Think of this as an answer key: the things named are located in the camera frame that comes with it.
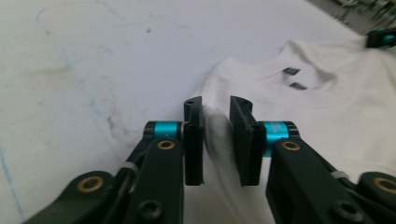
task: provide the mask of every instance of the clothing label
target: clothing label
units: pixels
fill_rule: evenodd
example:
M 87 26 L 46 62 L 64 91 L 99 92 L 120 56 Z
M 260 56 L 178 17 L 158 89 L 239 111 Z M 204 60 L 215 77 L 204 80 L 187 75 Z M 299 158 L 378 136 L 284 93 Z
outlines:
M 293 87 L 294 89 L 299 90 L 299 91 L 303 91 L 303 90 L 307 89 L 307 87 L 303 86 L 302 84 L 300 84 L 298 82 L 291 83 L 290 87 Z
M 283 72 L 288 75 L 295 76 L 295 75 L 297 75 L 298 72 L 300 72 L 300 69 L 288 67 L 288 68 L 283 69 Z

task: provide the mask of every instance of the white table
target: white table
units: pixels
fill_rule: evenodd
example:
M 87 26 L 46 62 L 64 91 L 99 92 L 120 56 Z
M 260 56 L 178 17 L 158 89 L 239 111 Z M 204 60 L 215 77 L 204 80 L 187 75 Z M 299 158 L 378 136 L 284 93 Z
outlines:
M 3 224 L 77 175 L 115 174 L 145 123 L 182 119 L 183 101 L 227 55 L 256 63 L 289 39 L 357 36 L 301 0 L 3 0 L 0 21 Z M 186 191 L 185 223 L 227 223 L 220 204 Z

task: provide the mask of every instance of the screw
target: screw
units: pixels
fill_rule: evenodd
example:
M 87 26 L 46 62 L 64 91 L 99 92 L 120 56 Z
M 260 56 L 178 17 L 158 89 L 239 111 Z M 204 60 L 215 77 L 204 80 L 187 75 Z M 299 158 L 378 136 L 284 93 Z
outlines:
M 363 222 L 363 214 L 358 210 L 356 205 L 347 201 L 337 201 L 332 204 L 332 210 L 341 219 L 350 223 Z
M 374 184 L 378 188 L 380 188 L 388 193 L 396 194 L 396 182 L 393 180 L 386 179 L 383 177 L 376 177 L 374 179 Z
M 281 146 L 287 150 L 297 151 L 300 150 L 300 146 L 294 142 L 283 142 Z
M 144 201 L 137 207 L 137 218 L 143 223 L 156 223 L 162 214 L 161 204 L 154 200 Z
M 77 189 L 83 193 L 91 193 L 101 188 L 103 184 L 104 180 L 101 176 L 89 176 L 78 183 Z
M 172 141 L 161 141 L 160 143 L 157 144 L 157 148 L 167 150 L 167 149 L 173 149 L 175 147 L 175 143 Z

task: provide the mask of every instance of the blue joint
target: blue joint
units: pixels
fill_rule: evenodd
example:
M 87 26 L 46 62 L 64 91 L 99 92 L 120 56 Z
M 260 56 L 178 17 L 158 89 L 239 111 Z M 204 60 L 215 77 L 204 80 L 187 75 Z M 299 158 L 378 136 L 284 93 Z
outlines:
M 396 38 L 395 35 L 384 35 L 382 39 L 382 44 L 383 45 L 388 45 L 390 44 L 394 39 Z
M 178 121 L 157 121 L 154 138 L 177 138 Z
M 264 121 L 263 123 L 267 131 L 267 146 L 263 156 L 271 158 L 274 142 L 281 138 L 289 138 L 289 129 L 283 121 Z

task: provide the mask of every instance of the fabric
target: fabric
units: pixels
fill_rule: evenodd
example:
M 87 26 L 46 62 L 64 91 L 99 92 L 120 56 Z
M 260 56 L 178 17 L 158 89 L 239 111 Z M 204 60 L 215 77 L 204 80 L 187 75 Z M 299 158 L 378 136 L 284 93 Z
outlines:
M 258 187 L 240 186 L 230 95 L 252 102 L 257 121 L 293 121 L 305 142 L 355 183 L 369 171 L 396 175 L 396 54 L 366 49 L 364 41 L 290 41 L 272 61 L 259 64 L 228 57 L 195 93 L 205 107 L 205 179 L 213 181 L 235 223 L 274 220 L 265 198 L 271 159 L 263 159 Z

